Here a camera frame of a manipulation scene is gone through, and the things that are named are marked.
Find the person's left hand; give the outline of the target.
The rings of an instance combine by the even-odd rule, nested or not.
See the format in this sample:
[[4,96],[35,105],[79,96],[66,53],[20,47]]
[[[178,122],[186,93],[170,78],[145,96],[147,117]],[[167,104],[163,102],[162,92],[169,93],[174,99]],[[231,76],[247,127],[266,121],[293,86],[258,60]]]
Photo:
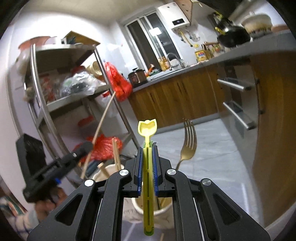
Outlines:
[[43,221],[52,210],[54,210],[67,198],[67,194],[62,188],[56,187],[55,189],[56,194],[58,196],[58,199],[55,203],[53,203],[49,199],[44,201],[40,200],[37,203],[35,203],[35,211],[39,222]]

